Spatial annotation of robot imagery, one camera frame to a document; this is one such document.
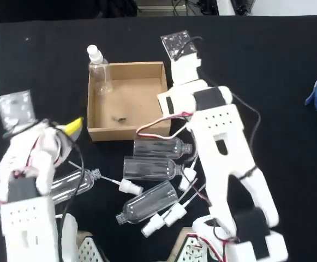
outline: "plastic bottle neck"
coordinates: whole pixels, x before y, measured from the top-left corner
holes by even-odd
[[[192,153],[192,145],[191,144],[183,144],[182,145],[182,152],[184,154],[191,154]]]
[[[92,170],[91,175],[93,176],[94,180],[101,178],[101,173],[100,173],[100,170],[98,168]]]
[[[124,213],[120,213],[119,215],[117,215],[116,219],[117,219],[117,222],[119,223],[119,225],[122,225],[128,221],[127,218],[125,217]]]
[[[175,165],[174,175],[182,175],[182,165]]]

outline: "hole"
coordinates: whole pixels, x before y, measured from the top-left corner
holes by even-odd
[[[218,141],[216,141],[218,150],[220,152],[220,154],[222,154],[223,156],[227,156],[228,155],[228,149],[226,148],[226,144],[224,142],[224,139],[220,139]]]

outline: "red wire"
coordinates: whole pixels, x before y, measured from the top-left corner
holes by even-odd
[[[219,256],[218,252],[214,249],[214,247],[212,246],[212,244],[210,244],[210,242],[209,242],[208,240],[206,240],[204,237],[197,236],[197,234],[186,234],[186,235],[189,236],[189,237],[194,237],[194,238],[196,238],[196,239],[201,239],[201,240],[203,240],[203,242],[205,242],[205,243],[209,246],[209,248],[212,250],[212,252],[214,253],[214,255],[218,258],[218,260],[219,260],[220,262],[226,262],[226,254],[225,254],[225,252],[224,252],[224,254],[223,254],[223,259],[221,259],[221,257]]]
[[[152,136],[150,136],[150,135],[140,135],[139,133],[140,133],[141,131],[143,131],[143,130],[145,130],[145,129],[147,129],[147,128],[153,126],[153,125],[155,125],[155,124],[158,124],[158,123],[162,122],[162,121],[169,120],[169,119],[176,118],[176,117],[191,116],[191,115],[193,115],[193,114],[192,114],[192,113],[187,113],[187,112],[182,112],[181,114],[178,114],[178,115],[172,115],[172,116],[168,116],[168,117],[161,118],[159,121],[157,121],[157,122],[155,121],[155,122],[153,122],[152,124],[150,124],[149,126],[145,126],[145,127],[142,127],[142,128],[140,128],[140,129],[138,129],[138,130],[136,131],[136,134],[137,134],[138,136],[145,136],[145,137],[150,137],[150,138],[156,138],[154,135],[152,135]]]

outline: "perforated panel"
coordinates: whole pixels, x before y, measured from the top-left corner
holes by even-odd
[[[49,196],[41,196],[1,206],[2,231],[29,230],[54,221],[54,205]]]
[[[217,108],[198,111],[199,124],[206,126],[212,135],[226,133],[231,129],[243,130],[243,123],[235,105],[224,105]]]
[[[79,262],[104,262],[91,237],[86,237],[78,251]]]
[[[208,248],[196,238],[188,237],[176,262],[207,262]]]

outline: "white plastic part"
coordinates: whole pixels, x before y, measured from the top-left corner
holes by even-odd
[[[89,58],[94,64],[101,64],[104,60],[104,56],[101,54],[96,45],[90,45],[87,48]]]
[[[163,227],[165,223],[162,217],[164,217],[164,215],[160,216],[158,213],[154,215],[153,217],[151,217],[149,222],[141,229],[142,234],[145,237],[149,237],[156,230]]]
[[[97,245],[91,237],[86,237],[78,250],[78,262],[104,262]]]
[[[207,245],[194,237],[186,237],[184,246],[181,247],[176,262],[208,262]]]
[[[58,262],[57,228],[51,197],[41,196],[0,208],[7,261]]]
[[[212,203],[210,213],[230,236],[236,236],[236,225],[227,202],[229,175],[241,177],[255,167],[237,108],[230,104],[197,111],[190,119],[189,128],[195,136],[206,177],[206,191]],[[216,141],[219,140],[225,143],[226,155],[218,150]],[[252,195],[255,206],[263,210],[268,226],[276,226],[278,212],[262,172],[257,168],[241,182]]]
[[[118,190],[125,193],[140,195],[142,193],[143,187],[133,184],[131,181],[123,178],[121,180],[121,184],[119,184]]]
[[[62,258],[64,262],[77,261],[77,230],[78,225],[76,219],[71,214],[66,214],[61,240]]]
[[[213,246],[218,254],[223,253],[223,243],[215,238],[213,226],[206,224],[213,217],[211,215],[204,216],[196,219],[193,222],[192,228],[198,234],[199,237],[203,237]],[[221,227],[216,227],[215,232],[221,239],[227,239],[229,234]],[[265,236],[267,248],[270,256],[260,260],[256,260],[253,246],[251,242],[244,243],[228,243],[226,245],[226,257],[227,261],[236,262],[282,262],[288,258],[288,252],[284,242],[284,238],[281,234],[270,231],[268,236]]]
[[[167,227],[170,227],[175,223],[175,221],[185,216],[186,213],[186,209],[180,203],[176,203],[168,215],[164,217],[164,223],[167,225]]]
[[[191,169],[191,168],[185,168],[184,174],[186,177],[184,175],[182,175],[181,182],[179,185],[179,190],[185,192],[188,189],[188,187],[190,186],[190,183],[192,181],[194,181],[194,179],[196,177],[196,171]]]

